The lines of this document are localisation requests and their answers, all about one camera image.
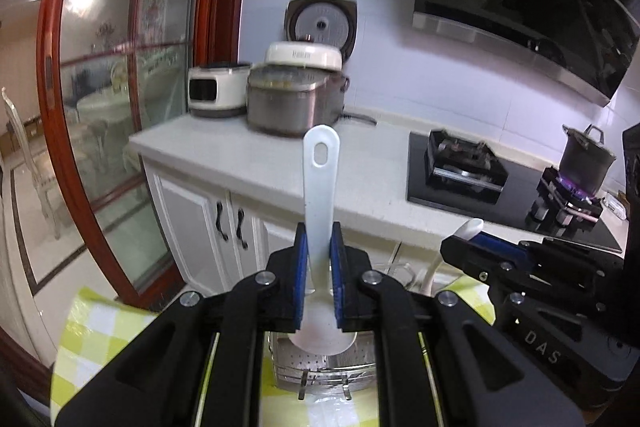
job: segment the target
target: small white appliance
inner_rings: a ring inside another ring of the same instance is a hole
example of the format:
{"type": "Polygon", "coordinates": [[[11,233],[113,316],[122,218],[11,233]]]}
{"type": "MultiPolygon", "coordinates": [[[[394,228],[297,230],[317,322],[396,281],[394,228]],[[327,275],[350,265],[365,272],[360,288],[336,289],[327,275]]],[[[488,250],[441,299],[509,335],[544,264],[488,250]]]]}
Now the small white appliance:
{"type": "Polygon", "coordinates": [[[246,113],[251,64],[216,62],[189,70],[188,105],[194,116],[228,118],[246,113]]]}

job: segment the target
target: cabinet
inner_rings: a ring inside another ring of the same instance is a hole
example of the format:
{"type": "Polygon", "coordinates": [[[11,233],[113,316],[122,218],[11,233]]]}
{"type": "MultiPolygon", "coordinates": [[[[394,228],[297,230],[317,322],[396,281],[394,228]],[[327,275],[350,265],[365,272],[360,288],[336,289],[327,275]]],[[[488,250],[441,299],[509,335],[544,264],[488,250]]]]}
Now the cabinet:
{"type": "Polygon", "coordinates": [[[240,279],[228,195],[146,165],[164,235],[183,279],[203,295],[229,291],[240,279]]]}
{"type": "MultiPolygon", "coordinates": [[[[145,166],[180,273],[204,295],[229,291],[239,280],[263,270],[272,252],[292,247],[303,216],[232,194],[155,162],[145,161],[145,166]]],[[[436,256],[435,251],[356,230],[342,229],[342,235],[345,244],[365,250],[371,264],[381,271],[393,261],[407,263],[419,279],[436,256]]],[[[436,276],[436,286],[459,275],[445,265],[436,276]]],[[[307,288],[313,288],[309,273],[307,288]]]]}

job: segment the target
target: white rice paddle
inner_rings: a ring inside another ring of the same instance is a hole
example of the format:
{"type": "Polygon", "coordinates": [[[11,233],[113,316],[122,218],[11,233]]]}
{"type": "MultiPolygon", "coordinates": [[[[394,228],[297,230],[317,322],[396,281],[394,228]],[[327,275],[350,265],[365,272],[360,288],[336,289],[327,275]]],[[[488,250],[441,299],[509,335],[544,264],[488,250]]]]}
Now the white rice paddle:
{"type": "Polygon", "coordinates": [[[348,349],[356,333],[343,333],[335,321],[334,298],[329,293],[329,243],[334,224],[335,180],[340,138],[326,125],[310,129],[303,139],[302,174],[305,191],[308,262],[315,291],[306,296],[302,324],[289,335],[291,342],[314,355],[337,355],[348,349]],[[316,146],[326,146],[326,163],[316,162],[316,146]]]}

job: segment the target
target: white countertop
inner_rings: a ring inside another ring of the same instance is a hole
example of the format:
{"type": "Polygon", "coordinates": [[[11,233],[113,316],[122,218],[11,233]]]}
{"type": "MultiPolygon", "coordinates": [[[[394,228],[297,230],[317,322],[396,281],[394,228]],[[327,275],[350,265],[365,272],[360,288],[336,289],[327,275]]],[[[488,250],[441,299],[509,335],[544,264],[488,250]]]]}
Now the white countertop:
{"type": "MultiPolygon", "coordinates": [[[[357,121],[340,121],[334,127],[340,136],[334,217],[343,227],[439,250],[442,239],[468,219],[406,200],[410,129],[357,121]]],[[[130,142],[143,157],[177,171],[304,213],[301,139],[254,132],[241,117],[204,120],[184,115],[136,134],[130,142]]],[[[626,223],[606,209],[604,214],[624,248],[626,223]]],[[[494,223],[486,223],[484,231],[515,243],[542,238],[494,223]]]]}

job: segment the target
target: black glass stovetop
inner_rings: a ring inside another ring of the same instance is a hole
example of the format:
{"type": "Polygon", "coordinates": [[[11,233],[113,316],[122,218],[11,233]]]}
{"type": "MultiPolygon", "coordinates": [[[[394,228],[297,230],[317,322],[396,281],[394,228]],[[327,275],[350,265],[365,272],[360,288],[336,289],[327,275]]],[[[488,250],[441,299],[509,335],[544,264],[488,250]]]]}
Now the black glass stovetop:
{"type": "Polygon", "coordinates": [[[575,225],[561,229],[555,224],[552,217],[545,219],[542,223],[533,220],[529,216],[529,211],[538,197],[536,188],[542,171],[501,158],[500,162],[509,173],[509,177],[496,203],[479,200],[468,193],[459,194],[447,188],[427,185],[424,153],[427,150],[428,142],[428,136],[415,133],[411,133],[409,136],[408,201],[450,210],[463,216],[479,217],[514,229],[559,237],[585,245],[604,247],[617,252],[622,251],[618,242],[609,232],[607,225],[602,221],[588,229],[580,229],[575,225]]]}

